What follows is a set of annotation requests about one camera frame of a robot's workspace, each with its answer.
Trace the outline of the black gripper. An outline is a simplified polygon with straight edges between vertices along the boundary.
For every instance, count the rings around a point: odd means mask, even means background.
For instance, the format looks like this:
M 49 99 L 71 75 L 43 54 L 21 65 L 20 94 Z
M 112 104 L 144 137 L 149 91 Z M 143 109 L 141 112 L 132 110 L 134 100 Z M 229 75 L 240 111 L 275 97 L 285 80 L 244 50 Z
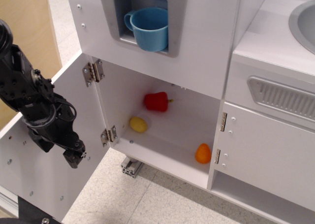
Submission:
M 76 116 L 57 115 L 50 120 L 28 121 L 28 134 L 32 141 L 44 152 L 49 152 L 54 145 L 65 149 L 63 156 L 71 168 L 77 169 L 79 163 L 86 157 L 86 149 L 82 140 L 73 130 Z

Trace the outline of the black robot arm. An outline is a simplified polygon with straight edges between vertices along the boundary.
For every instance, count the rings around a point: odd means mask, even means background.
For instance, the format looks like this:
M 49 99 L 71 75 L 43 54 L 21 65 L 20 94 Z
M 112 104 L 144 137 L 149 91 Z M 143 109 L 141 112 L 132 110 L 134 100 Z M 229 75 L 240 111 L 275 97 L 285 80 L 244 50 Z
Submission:
M 0 22 L 0 98 L 16 112 L 33 142 L 44 152 L 55 145 L 64 149 L 63 156 L 71 168 L 77 168 L 86 148 L 73 130 L 77 111 L 63 96 L 54 92 L 51 79 L 33 69 L 18 45 L 8 24 Z

